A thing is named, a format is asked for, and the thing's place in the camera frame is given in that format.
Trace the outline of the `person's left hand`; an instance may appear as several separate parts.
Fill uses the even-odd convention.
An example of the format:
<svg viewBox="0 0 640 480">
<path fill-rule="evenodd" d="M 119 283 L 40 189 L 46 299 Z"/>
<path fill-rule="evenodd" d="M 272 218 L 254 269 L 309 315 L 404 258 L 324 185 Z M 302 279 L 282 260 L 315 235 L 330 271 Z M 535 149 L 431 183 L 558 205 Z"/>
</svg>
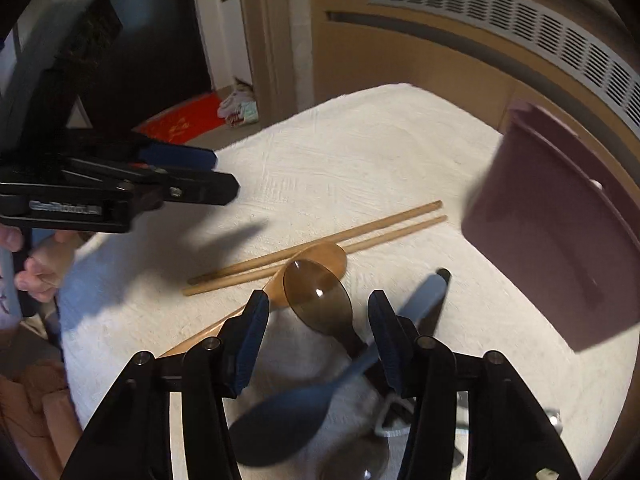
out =
<svg viewBox="0 0 640 480">
<path fill-rule="evenodd" d="M 40 304 L 49 302 L 60 289 L 83 244 L 85 241 L 79 232 L 55 231 L 30 252 L 13 278 L 1 273 L 1 293 L 12 283 L 19 292 L 26 292 Z"/>
</svg>

